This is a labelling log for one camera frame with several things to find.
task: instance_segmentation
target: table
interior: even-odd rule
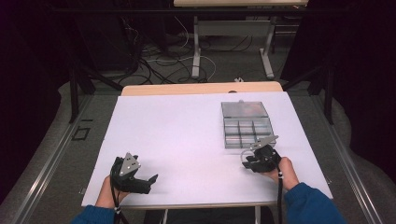
[[[308,0],[175,0],[175,7],[278,7],[278,6],[304,6]],[[276,27],[276,17],[269,21],[199,21],[194,16],[194,57],[192,77],[199,76],[201,49],[199,47],[200,35],[255,35],[266,36],[265,45],[260,49],[262,64],[268,79],[274,79],[268,51]]]
[[[158,174],[150,194],[122,206],[172,209],[276,203],[277,185],[243,167],[243,149],[224,147],[221,102],[262,101],[279,135],[275,149],[289,157],[299,179],[332,194],[286,92],[277,82],[125,87],[115,106],[82,202],[94,204],[116,157],[138,155],[136,178]]]

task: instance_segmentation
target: gray carpet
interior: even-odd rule
[[[214,49],[231,49],[237,45],[244,37],[221,37],[210,39],[210,48]],[[280,36],[276,41],[276,53],[270,55],[271,64],[279,80],[282,65],[285,62],[289,47],[292,43],[292,36]],[[206,77],[210,77],[212,72],[215,75],[209,79],[209,82],[230,82],[236,77],[241,77],[245,81],[265,81],[263,75],[262,63],[259,56],[258,48],[262,47],[262,39],[254,38],[249,44],[244,42],[240,49],[248,47],[244,51],[235,52],[213,52],[204,51],[203,55],[210,58],[216,66],[205,59],[202,59],[202,67],[206,70]],[[152,67],[164,76],[170,76],[170,79],[177,81],[180,77],[186,76],[186,70],[178,70],[183,67],[181,64],[172,66],[161,66],[156,63],[150,63]],[[145,69],[138,70],[138,74],[145,74]],[[158,83],[158,78],[153,77],[153,82]],[[121,81],[122,85],[137,84],[142,79],[139,77],[127,77]],[[106,127],[111,118],[111,113],[117,100],[119,92],[114,92],[105,84],[94,81],[97,92],[94,96],[83,96],[90,99],[85,111],[77,121],[77,129],[73,133],[75,140],[67,141],[64,154],[50,182],[43,191],[41,197],[38,197],[36,203],[32,205],[31,214],[27,214],[26,222],[29,223],[68,223],[76,214],[81,211],[81,201],[83,195],[80,194],[81,188],[87,187],[91,178],[93,166],[96,162],[98,151],[106,133]],[[345,170],[340,165],[339,158],[335,151],[335,143],[330,137],[326,123],[321,118],[321,113],[314,104],[314,98],[306,94],[306,83],[301,83],[290,90],[290,98],[295,106],[299,119],[304,127],[307,138],[318,158],[319,165],[323,173],[332,181],[330,188],[334,197],[334,203],[345,216],[348,223],[368,223],[366,216],[361,210],[355,190],[352,188]],[[29,166],[22,174],[20,180],[14,189],[8,194],[5,201],[0,206],[0,222],[12,223],[18,214],[21,205],[29,190],[34,185],[37,177],[42,172],[46,161],[51,153],[59,146],[64,133],[68,128],[68,119],[70,118],[70,96],[68,86],[60,88],[63,96],[63,102],[58,111],[55,121],[53,121],[48,134],[43,140],[41,146],[37,149],[35,156],[32,158]],[[334,128],[337,130],[345,146],[349,144],[350,126],[348,119],[340,105],[334,102],[333,105]],[[88,135],[85,140],[78,140]],[[362,160],[353,152],[349,153],[355,162],[355,167],[361,177],[367,193],[371,196],[373,204],[382,217],[384,223],[394,223],[396,216],[396,187],[384,173],[372,165],[370,162]],[[140,224],[143,221],[145,211],[125,210],[128,220],[134,224]]]

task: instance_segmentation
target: blue sleeve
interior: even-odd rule
[[[289,224],[346,223],[334,203],[320,190],[300,183],[285,194]]]
[[[113,224],[114,223],[114,210],[110,208],[95,207],[88,205],[84,211],[76,216],[73,224]]]

